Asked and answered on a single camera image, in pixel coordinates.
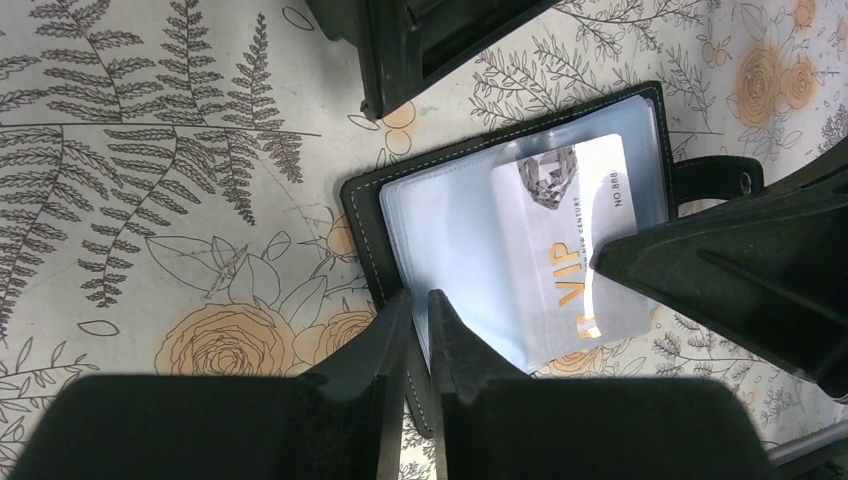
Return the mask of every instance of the tablecloth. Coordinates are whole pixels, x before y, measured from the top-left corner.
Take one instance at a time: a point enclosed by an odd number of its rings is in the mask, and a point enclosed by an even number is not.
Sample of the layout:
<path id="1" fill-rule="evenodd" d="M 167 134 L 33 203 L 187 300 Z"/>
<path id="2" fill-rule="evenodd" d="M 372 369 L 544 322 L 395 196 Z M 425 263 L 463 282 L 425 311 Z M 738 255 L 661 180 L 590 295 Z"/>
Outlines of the tablecloth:
<path id="1" fill-rule="evenodd" d="M 354 47 L 301 0 L 2 10 L 3 475 L 80 375 L 294 375 L 362 331 L 375 310 L 338 201 L 358 173 L 646 80 L 675 159 L 753 156 L 768 183 L 848 134 L 844 0 L 565 0 L 377 122 Z M 536 375 L 712 378 L 766 447 L 848 418 L 665 307 L 651 323 Z M 401 478 L 433 477 L 405 425 Z"/>

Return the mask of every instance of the wallet strap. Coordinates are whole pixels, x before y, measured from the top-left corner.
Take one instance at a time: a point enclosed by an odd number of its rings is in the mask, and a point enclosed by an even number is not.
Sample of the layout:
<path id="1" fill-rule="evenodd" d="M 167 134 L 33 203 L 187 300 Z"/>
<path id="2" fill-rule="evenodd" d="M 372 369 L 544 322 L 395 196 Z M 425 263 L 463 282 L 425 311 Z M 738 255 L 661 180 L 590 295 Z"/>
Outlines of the wallet strap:
<path id="1" fill-rule="evenodd" d="M 671 174 L 675 206 L 701 199 L 730 200 L 765 190 L 763 167 L 753 158 L 693 158 L 675 163 Z"/>

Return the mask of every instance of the black leather card holder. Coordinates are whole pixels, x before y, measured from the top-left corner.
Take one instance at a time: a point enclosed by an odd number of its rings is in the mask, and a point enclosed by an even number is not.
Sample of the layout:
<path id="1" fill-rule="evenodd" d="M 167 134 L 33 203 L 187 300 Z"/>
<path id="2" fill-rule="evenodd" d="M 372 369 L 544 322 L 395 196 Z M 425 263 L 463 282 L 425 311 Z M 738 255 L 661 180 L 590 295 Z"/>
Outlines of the black leather card holder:
<path id="1" fill-rule="evenodd" d="M 486 147 L 549 130 L 634 96 L 641 96 L 654 104 L 670 219 L 677 218 L 677 207 L 683 202 L 700 198 L 727 200 L 763 190 L 762 167 L 756 160 L 715 156 L 675 164 L 668 135 L 662 87 L 659 82 L 646 82 L 558 113 L 484 133 L 348 180 L 341 189 L 342 205 L 350 222 L 368 288 L 377 307 L 381 308 L 392 295 L 403 288 L 380 207 L 379 195 L 383 185 Z M 418 336 L 413 332 L 411 338 L 416 340 L 411 342 L 408 352 L 409 385 L 406 397 L 418 431 L 430 438 L 433 436 L 433 425 L 429 375 L 420 345 L 417 344 Z"/>

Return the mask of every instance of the white card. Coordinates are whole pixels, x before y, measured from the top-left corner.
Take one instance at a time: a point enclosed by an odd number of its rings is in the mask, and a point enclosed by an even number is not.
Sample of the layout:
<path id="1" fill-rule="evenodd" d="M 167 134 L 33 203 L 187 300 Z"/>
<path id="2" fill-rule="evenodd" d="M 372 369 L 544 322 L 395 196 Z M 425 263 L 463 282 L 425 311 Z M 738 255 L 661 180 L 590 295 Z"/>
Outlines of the white card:
<path id="1" fill-rule="evenodd" d="M 590 266 L 606 242 L 636 233 L 621 137 L 518 160 L 492 180 L 521 316 L 544 325 L 550 352 L 620 339 L 627 322 L 641 329 L 646 299 Z"/>

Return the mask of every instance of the fern leaf print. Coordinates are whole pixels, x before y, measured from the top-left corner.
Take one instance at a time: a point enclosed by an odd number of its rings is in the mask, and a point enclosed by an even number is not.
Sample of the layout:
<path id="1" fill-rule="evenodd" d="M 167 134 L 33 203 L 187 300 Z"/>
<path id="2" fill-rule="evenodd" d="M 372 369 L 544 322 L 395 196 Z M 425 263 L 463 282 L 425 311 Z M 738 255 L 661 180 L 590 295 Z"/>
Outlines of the fern leaf print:
<path id="1" fill-rule="evenodd" d="M 200 7 L 169 3 L 160 58 L 137 53 L 143 39 L 107 23 L 112 0 L 25 7 L 39 53 L 0 57 L 0 80 L 38 66 L 49 86 L 0 92 L 0 113 L 44 99 L 59 120 L 0 129 L 0 339 L 23 289 L 62 242 L 82 247 L 84 296 L 110 307 L 144 239 L 172 229 L 204 196 L 220 194 L 255 225 L 256 162 L 271 158 L 289 181 L 303 181 L 301 141 L 314 134 L 280 130 L 265 16 L 225 92 Z M 99 140 L 85 140 L 91 134 Z M 71 240 L 69 224 L 83 219 L 89 228 Z"/>
<path id="2" fill-rule="evenodd" d="M 266 93 L 272 90 L 267 80 L 271 77 L 268 72 L 268 34 L 266 32 L 265 16 L 261 13 L 256 19 L 253 44 L 249 52 L 244 52 L 245 63 L 236 66 L 241 72 L 241 77 L 232 79 L 232 82 L 241 87 L 227 93 L 233 99 L 227 106 L 233 113 L 224 115 L 223 119 L 236 125 L 264 130 L 257 136 L 265 144 L 262 150 L 268 152 L 274 165 L 280 169 L 280 173 L 286 175 L 290 182 L 303 182 L 300 171 L 300 146 L 301 136 L 287 132 L 275 132 L 283 124 L 282 119 L 274 118 L 280 115 L 280 111 L 274 106 L 276 101 Z"/>
<path id="3" fill-rule="evenodd" d="M 132 57 L 107 62 L 104 58 L 106 50 L 142 44 L 141 38 L 120 30 L 96 30 L 110 0 L 96 0 L 78 8 L 74 8 L 75 3 L 56 0 L 30 11 L 30 17 L 46 20 L 36 29 L 37 34 L 61 39 L 63 47 L 74 47 L 49 49 L 41 54 L 45 60 L 67 65 L 44 71 L 48 77 L 68 82 L 50 89 L 49 93 L 57 99 L 47 106 L 94 123 L 123 123 L 161 110 L 158 100 L 143 100 L 162 89 L 159 83 L 130 81 L 135 72 L 155 66 L 152 60 Z"/>
<path id="4" fill-rule="evenodd" d="M 215 59 L 201 53 L 212 47 L 203 40 L 209 29 L 200 25 L 203 14 L 198 9 L 198 0 L 172 1 L 171 8 L 175 15 L 168 17 L 171 28 L 165 28 L 164 32 L 173 43 L 163 43 L 162 48 L 173 58 L 159 60 L 170 74 L 156 78 L 179 93 L 159 98 L 167 109 L 157 113 L 156 118 L 175 125 L 206 125 L 206 115 L 225 108 L 222 103 L 209 101 L 224 96 L 220 89 L 209 85 L 224 76 L 203 69 Z"/>
<path id="5" fill-rule="evenodd" d="M 119 285 L 133 266 L 128 258 L 141 251 L 143 239 L 155 236 L 157 228 L 170 227 L 168 215 L 186 215 L 186 205 L 201 203 L 187 185 L 215 193 L 213 154 L 201 143 L 179 136 L 175 127 L 104 133 L 121 142 L 107 148 L 117 155 L 112 160 L 129 187 L 112 189 L 120 203 L 100 208 L 104 221 L 91 224 L 98 239 L 82 242 L 97 260 L 79 260 L 81 268 L 94 274 L 81 288 L 90 291 L 86 298 L 98 307 L 118 302 L 116 297 L 123 293 Z"/>
<path id="6" fill-rule="evenodd" d="M 13 73 L 22 72 L 27 67 L 39 62 L 41 62 L 40 59 L 29 55 L 0 58 L 0 80 L 6 80 Z M 8 112 L 23 105 L 30 105 L 45 95 L 47 95 L 47 91 L 38 89 L 0 93 L 0 113 Z"/>
<path id="7" fill-rule="evenodd" d="M 0 132 L 0 339 L 16 299 L 35 267 L 68 239 L 68 223 L 94 210 L 83 192 L 109 198 L 102 178 L 121 185 L 117 170 L 87 145 L 69 140 L 63 127 Z"/>

